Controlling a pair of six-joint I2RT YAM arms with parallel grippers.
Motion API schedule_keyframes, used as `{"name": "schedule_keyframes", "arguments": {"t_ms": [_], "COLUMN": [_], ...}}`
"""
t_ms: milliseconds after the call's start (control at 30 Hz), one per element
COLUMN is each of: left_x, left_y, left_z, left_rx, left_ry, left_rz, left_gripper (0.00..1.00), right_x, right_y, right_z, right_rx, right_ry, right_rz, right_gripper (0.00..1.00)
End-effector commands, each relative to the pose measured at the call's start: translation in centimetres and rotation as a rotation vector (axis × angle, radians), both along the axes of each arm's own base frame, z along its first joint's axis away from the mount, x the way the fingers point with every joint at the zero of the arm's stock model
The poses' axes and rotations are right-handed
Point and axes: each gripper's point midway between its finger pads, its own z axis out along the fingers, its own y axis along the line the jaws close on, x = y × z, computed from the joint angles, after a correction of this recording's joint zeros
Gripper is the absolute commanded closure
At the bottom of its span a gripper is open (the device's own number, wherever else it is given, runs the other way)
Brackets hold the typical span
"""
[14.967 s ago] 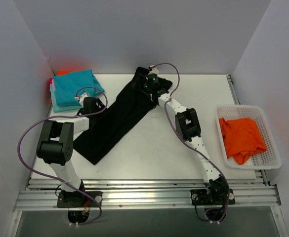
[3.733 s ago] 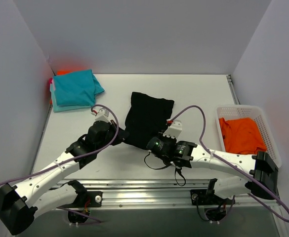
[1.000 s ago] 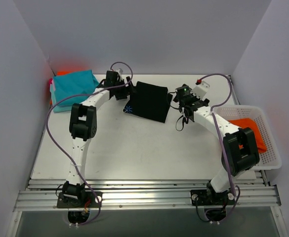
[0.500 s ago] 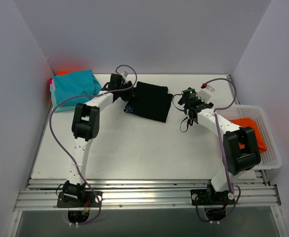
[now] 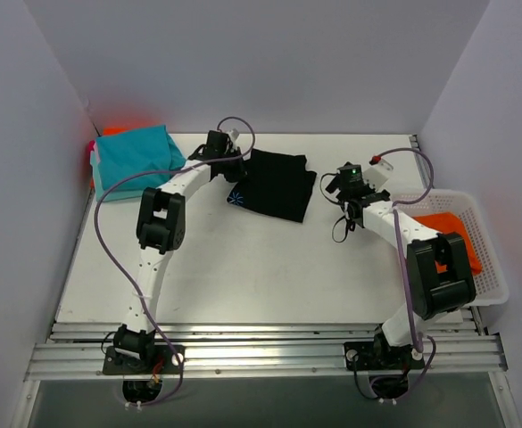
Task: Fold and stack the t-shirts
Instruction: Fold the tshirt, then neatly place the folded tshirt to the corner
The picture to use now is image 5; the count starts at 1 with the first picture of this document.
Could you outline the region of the black t-shirt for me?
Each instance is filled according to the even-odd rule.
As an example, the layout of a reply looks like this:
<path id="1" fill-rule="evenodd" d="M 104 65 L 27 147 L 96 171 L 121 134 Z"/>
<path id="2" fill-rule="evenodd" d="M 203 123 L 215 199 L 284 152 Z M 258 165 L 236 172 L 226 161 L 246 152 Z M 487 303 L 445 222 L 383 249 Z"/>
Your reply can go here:
<path id="1" fill-rule="evenodd" d="M 247 176 L 236 183 L 227 203 L 273 218 L 302 223 L 317 173 L 304 155 L 254 149 L 245 162 Z"/>

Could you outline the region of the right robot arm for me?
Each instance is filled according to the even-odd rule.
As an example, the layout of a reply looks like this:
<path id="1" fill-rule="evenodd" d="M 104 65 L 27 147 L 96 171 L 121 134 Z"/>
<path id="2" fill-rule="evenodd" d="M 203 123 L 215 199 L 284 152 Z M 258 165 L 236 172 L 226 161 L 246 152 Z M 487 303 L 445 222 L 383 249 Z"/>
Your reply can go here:
<path id="1" fill-rule="evenodd" d="M 378 332 L 371 357 L 384 368 L 403 357 L 403 347 L 423 350 L 421 334 L 448 312 L 472 302 L 476 287 L 463 237 L 419 223 L 402 208 L 420 202 L 393 200 L 383 188 L 393 167 L 380 161 L 367 169 L 344 164 L 333 174 L 326 192 L 343 212 L 348 232 L 357 227 L 390 243 L 398 254 L 404 303 Z"/>

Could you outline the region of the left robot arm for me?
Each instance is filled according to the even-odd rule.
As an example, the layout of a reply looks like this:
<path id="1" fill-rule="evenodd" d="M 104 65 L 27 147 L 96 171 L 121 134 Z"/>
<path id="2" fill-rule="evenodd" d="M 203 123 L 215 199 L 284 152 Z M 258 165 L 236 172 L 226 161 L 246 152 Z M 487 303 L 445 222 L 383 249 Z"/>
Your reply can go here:
<path id="1" fill-rule="evenodd" d="M 186 203 L 217 176 L 229 183 L 246 176 L 237 138 L 234 129 L 211 130 L 206 143 L 188 157 L 179 173 L 142 193 L 136 227 L 140 246 L 137 287 L 125 321 L 113 338 L 115 351 L 123 355 L 123 364 L 135 374 L 144 374 L 154 365 L 154 317 L 166 268 L 186 235 Z"/>

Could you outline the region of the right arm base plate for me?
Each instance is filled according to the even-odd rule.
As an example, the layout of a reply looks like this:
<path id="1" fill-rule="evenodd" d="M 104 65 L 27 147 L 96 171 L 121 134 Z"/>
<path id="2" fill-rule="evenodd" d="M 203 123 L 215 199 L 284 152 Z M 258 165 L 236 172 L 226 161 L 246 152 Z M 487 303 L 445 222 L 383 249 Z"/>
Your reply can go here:
<path id="1" fill-rule="evenodd" d="M 419 370 L 425 367 L 423 358 L 414 359 L 411 346 L 389 347 L 382 349 L 372 341 L 345 342 L 344 362 L 349 371 L 405 371 Z"/>

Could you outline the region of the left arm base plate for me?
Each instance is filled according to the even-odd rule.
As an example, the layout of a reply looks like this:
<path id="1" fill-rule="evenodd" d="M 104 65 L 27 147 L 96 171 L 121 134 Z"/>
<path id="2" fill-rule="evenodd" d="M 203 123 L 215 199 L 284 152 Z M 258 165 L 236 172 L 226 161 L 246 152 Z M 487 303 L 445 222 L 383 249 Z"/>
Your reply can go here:
<path id="1" fill-rule="evenodd" d="M 104 375 L 178 375 L 178 362 L 185 359 L 185 348 L 175 345 L 176 354 L 166 345 L 158 345 L 146 358 L 132 352 L 119 352 L 113 346 L 105 350 Z"/>

